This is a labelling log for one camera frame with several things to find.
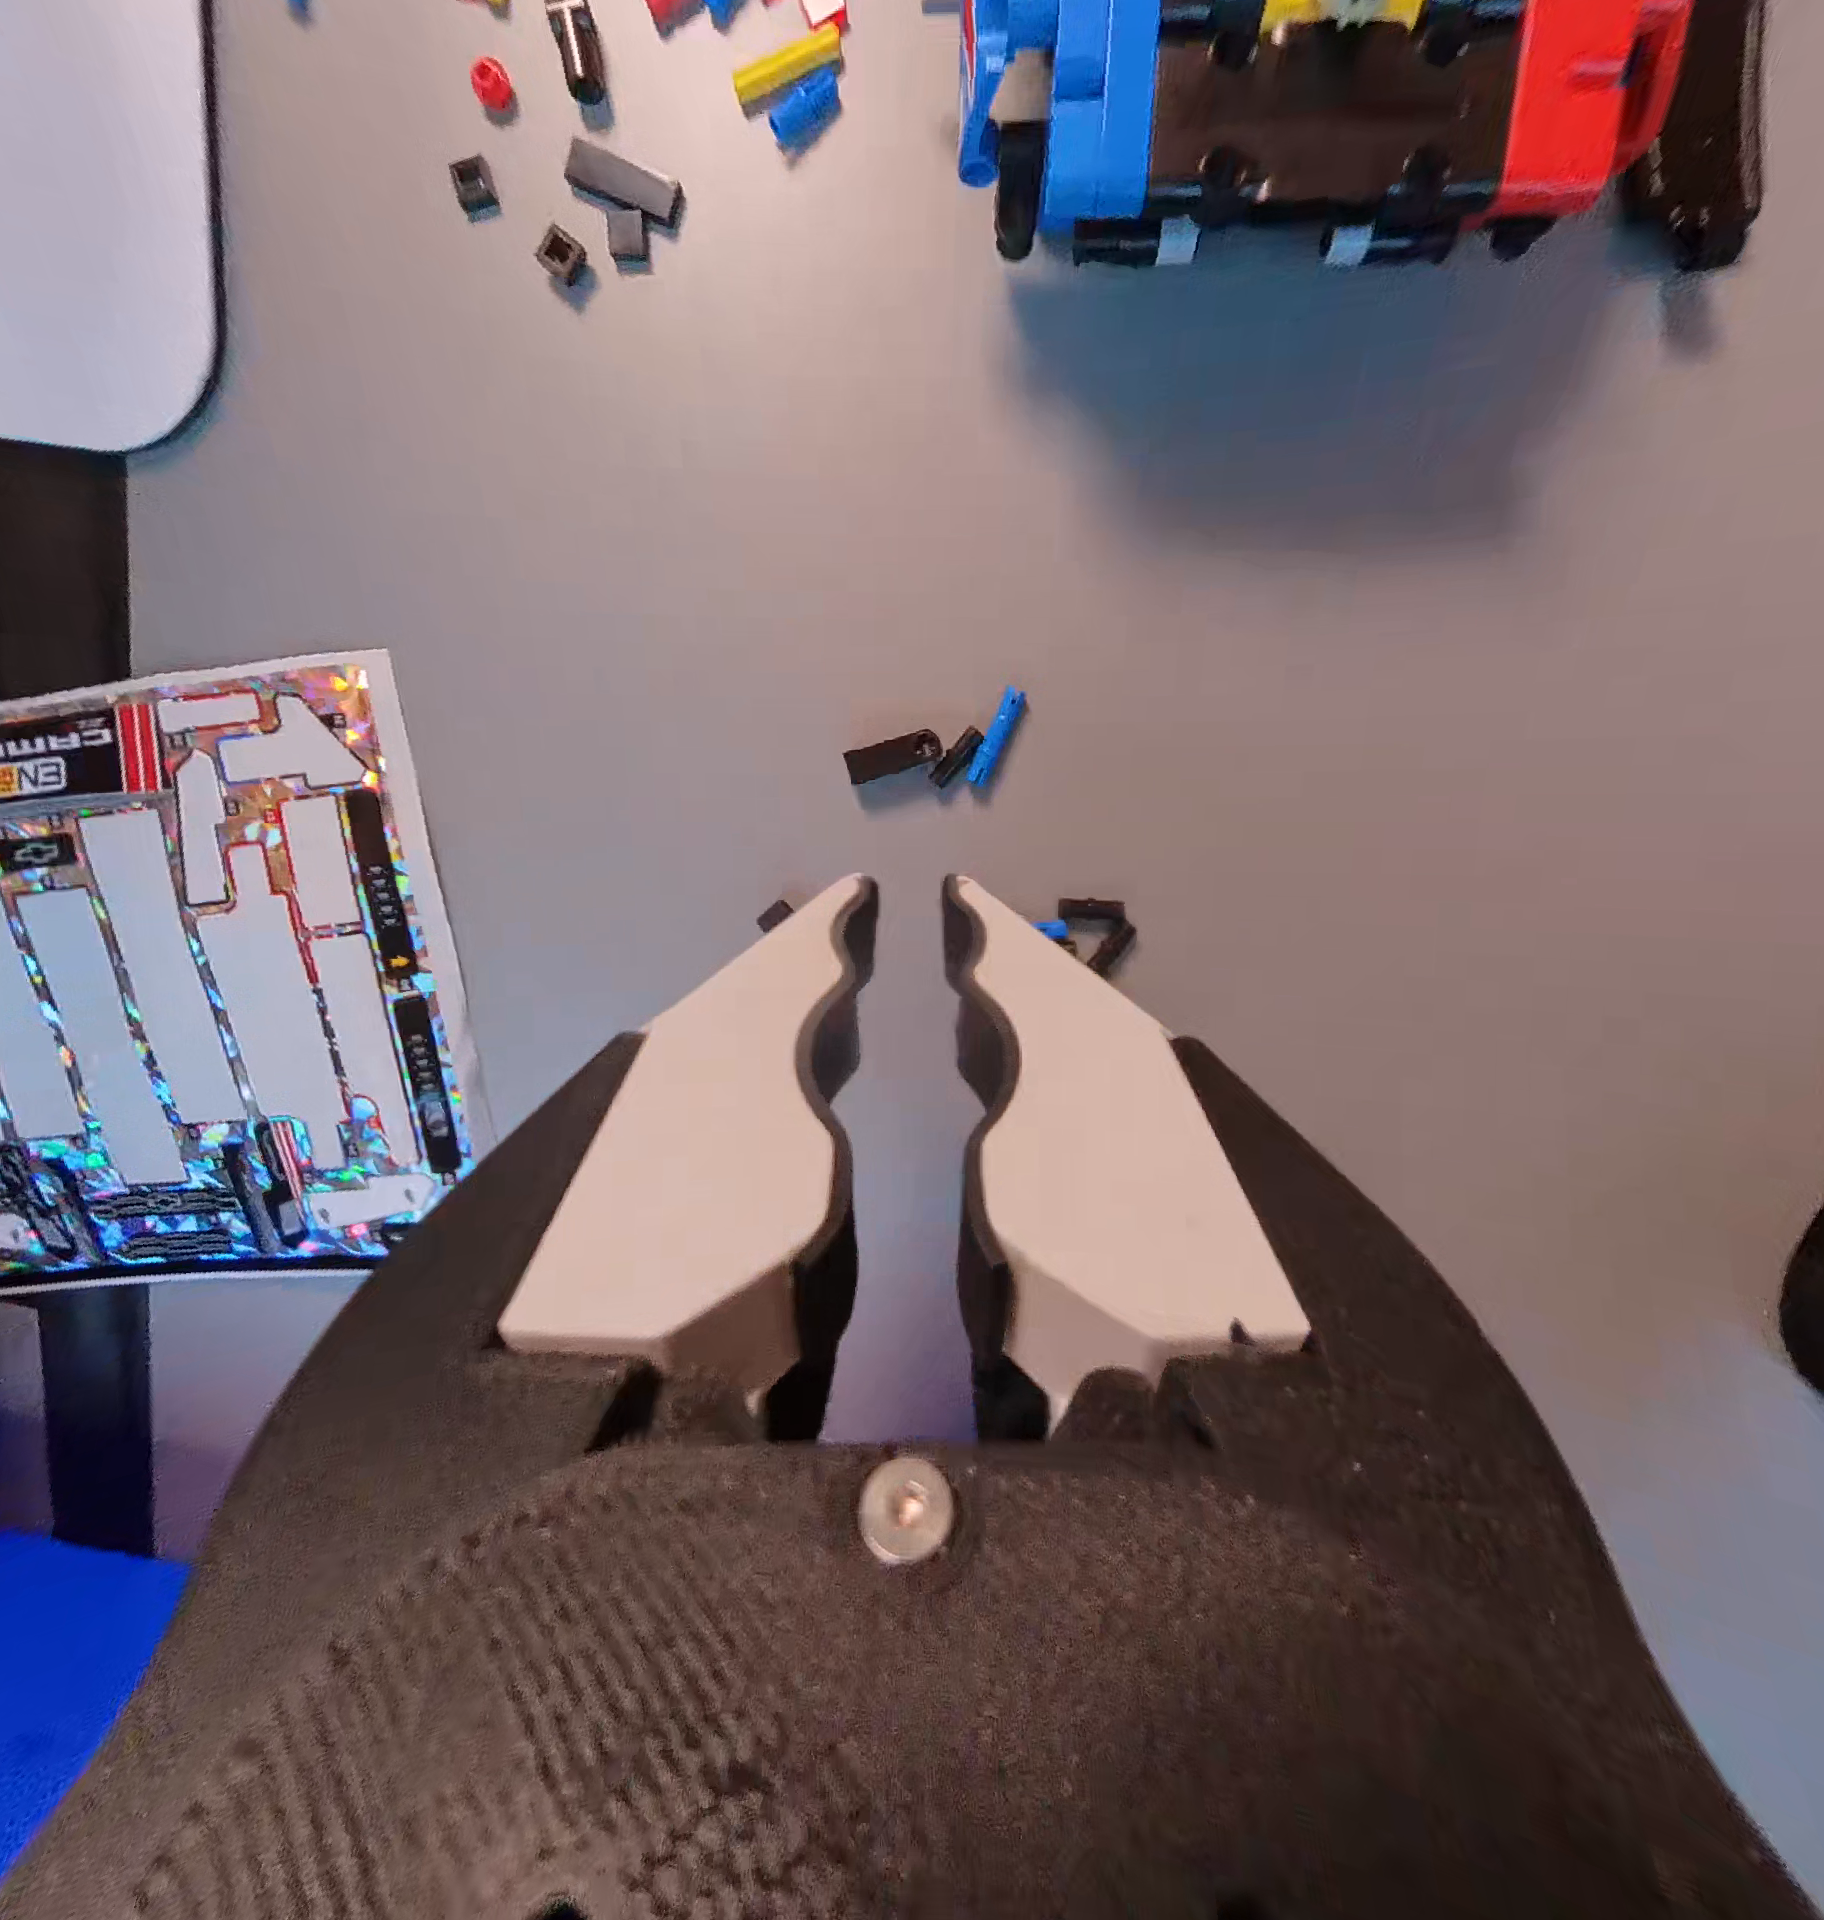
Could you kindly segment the black angled connector piece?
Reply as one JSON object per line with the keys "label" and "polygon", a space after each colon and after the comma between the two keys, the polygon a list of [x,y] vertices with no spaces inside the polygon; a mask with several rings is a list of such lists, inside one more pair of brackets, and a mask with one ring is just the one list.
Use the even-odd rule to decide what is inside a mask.
{"label": "black angled connector piece", "polygon": [[1127,918],[1122,899],[1062,894],[1058,914],[1038,918],[1037,932],[1100,978],[1116,978],[1121,966],[1136,951],[1136,922]]}

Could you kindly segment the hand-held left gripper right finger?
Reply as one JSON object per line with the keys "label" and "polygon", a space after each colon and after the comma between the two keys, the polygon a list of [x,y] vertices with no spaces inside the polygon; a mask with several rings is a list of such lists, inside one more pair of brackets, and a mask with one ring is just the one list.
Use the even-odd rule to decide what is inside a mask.
{"label": "hand-held left gripper right finger", "polygon": [[969,877],[941,879],[958,1067],[982,1100],[958,1305],[982,1438],[1044,1438],[1095,1373],[1302,1353],[1308,1312],[1180,1037]]}

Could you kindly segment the holographic sticker sheet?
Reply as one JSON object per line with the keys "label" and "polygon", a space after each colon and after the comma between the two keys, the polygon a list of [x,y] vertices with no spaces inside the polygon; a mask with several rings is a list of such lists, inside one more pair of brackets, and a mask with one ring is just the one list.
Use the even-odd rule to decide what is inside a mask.
{"label": "holographic sticker sheet", "polygon": [[386,647],[0,700],[0,1292],[365,1271],[490,1152]]}

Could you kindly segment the pile of small lego pieces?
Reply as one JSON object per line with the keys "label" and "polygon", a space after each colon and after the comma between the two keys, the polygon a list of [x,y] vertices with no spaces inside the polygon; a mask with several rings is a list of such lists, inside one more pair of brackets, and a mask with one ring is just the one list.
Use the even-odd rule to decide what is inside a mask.
{"label": "pile of small lego pieces", "polygon": [[[535,11],[550,22],[566,95],[579,106],[586,129],[609,134],[613,129],[613,66],[602,49],[594,6],[550,0]],[[743,6],[733,0],[644,6],[660,36],[671,36],[695,15],[708,15],[723,30],[740,20],[740,11]],[[845,113],[840,78],[845,78],[848,6],[806,0],[798,11],[806,22],[804,36],[791,36],[784,48],[733,70],[733,106],[743,113],[747,125],[769,129],[784,168],[798,168]],[[521,93],[503,54],[468,58],[468,86],[494,129],[514,125]],[[644,273],[654,237],[682,227],[687,192],[676,178],[644,168],[592,134],[578,134],[566,142],[562,182],[579,204],[602,214],[613,268]],[[445,182],[468,227],[508,207],[490,151],[452,157]],[[559,283],[559,291],[592,288],[592,273],[594,273],[592,245],[562,220],[544,227],[535,260]]]}

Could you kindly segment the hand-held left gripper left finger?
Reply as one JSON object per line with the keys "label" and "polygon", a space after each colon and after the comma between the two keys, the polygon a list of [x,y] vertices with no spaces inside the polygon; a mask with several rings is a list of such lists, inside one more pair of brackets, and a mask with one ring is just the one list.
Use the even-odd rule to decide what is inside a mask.
{"label": "hand-held left gripper left finger", "polygon": [[660,1009],[497,1337],[730,1380],[774,1441],[828,1426],[853,1312],[859,1061],[876,879],[840,877]]}

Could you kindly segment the red white lego race car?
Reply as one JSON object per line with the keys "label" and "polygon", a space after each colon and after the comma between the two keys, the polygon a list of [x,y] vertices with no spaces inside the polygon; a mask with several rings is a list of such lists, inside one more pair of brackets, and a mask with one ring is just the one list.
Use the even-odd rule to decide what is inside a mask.
{"label": "red white lego race car", "polygon": [[1765,207],[1753,0],[968,0],[958,178],[992,245],[1174,268],[1308,227],[1331,268],[1523,260],[1620,204],[1680,273]]}

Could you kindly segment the blue plastic bin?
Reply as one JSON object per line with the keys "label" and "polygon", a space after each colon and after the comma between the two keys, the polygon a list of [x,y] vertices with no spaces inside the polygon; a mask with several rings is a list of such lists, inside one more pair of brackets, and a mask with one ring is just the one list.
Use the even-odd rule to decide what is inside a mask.
{"label": "blue plastic bin", "polygon": [[140,1688],[184,1577],[0,1528],[0,1880]]}

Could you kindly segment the white book stand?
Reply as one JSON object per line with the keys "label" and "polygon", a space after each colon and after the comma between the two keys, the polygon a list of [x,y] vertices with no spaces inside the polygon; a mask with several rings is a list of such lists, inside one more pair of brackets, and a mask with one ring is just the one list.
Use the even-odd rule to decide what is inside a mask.
{"label": "white book stand", "polygon": [[217,372],[213,6],[0,0],[0,438],[137,456]]}

